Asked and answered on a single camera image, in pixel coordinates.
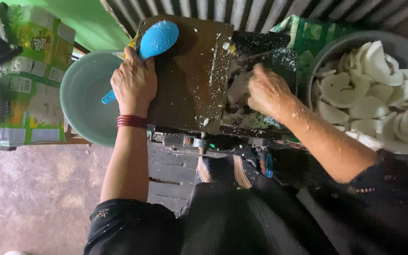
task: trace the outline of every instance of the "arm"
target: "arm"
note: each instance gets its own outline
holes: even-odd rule
[[[131,47],[127,59],[111,78],[121,115],[147,117],[147,109],[157,92],[154,59],[143,63]],[[123,198],[146,202],[149,190],[146,130],[120,127],[110,164],[103,180],[100,202]]]
[[[349,183],[377,164],[375,152],[311,112],[282,77],[260,64],[253,72],[248,86],[250,107],[286,125],[335,181]]]

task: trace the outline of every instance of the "corrugated metal sheet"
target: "corrugated metal sheet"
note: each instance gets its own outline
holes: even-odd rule
[[[162,13],[215,20],[235,30],[267,33],[285,17],[351,23],[391,29],[408,18],[408,0],[100,0],[133,38],[140,20]]]

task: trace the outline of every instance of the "bangle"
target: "bangle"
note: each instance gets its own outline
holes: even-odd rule
[[[121,115],[117,117],[117,130],[119,127],[136,127],[147,129],[147,120],[134,115]]]

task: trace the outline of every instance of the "black clothing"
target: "black clothing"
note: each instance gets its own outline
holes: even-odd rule
[[[85,254],[408,254],[403,162],[382,160],[349,184],[295,193],[247,161],[249,189],[230,174],[217,177],[234,168],[232,156],[202,161],[213,180],[196,185],[178,218],[137,200],[99,204]]]

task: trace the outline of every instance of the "blue plastic spoon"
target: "blue plastic spoon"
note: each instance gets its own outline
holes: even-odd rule
[[[141,39],[140,59],[146,59],[167,51],[177,41],[179,30],[177,25],[171,21],[160,21],[151,26]],[[102,98],[104,104],[109,104],[116,99],[114,91]]]

